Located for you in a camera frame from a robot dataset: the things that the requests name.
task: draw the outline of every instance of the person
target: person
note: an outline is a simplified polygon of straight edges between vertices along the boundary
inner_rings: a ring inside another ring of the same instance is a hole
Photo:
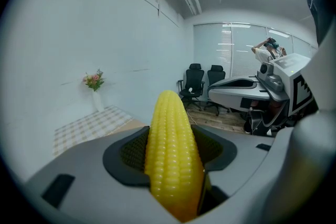
[[[265,46],[266,50],[260,49],[261,46]],[[270,60],[286,56],[286,50],[283,47],[279,48],[279,44],[276,42],[274,38],[267,38],[265,41],[259,43],[252,47],[252,52],[255,54],[255,57],[261,63],[269,62]]]

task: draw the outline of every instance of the floor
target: floor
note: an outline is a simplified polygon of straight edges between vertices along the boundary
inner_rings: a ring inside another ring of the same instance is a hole
[[[190,124],[202,124],[231,131],[235,133],[245,134],[243,126],[245,121],[240,117],[239,113],[227,113],[225,109],[219,108],[219,116],[216,116],[216,108],[213,106],[203,110],[205,102],[201,103],[202,111],[194,105],[189,105],[187,108]]]

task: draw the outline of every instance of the corn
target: corn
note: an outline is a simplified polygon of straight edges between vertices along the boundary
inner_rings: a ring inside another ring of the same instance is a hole
[[[155,105],[145,171],[152,195],[179,221],[196,217],[203,183],[203,165],[179,96],[163,91]]]

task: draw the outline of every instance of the vase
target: vase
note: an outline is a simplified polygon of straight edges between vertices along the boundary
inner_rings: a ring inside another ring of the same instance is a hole
[[[92,97],[93,97],[93,102],[94,102],[94,105],[95,105],[96,109],[99,112],[103,112],[104,111],[104,107],[103,107],[103,105],[101,103],[99,92],[92,90]]]

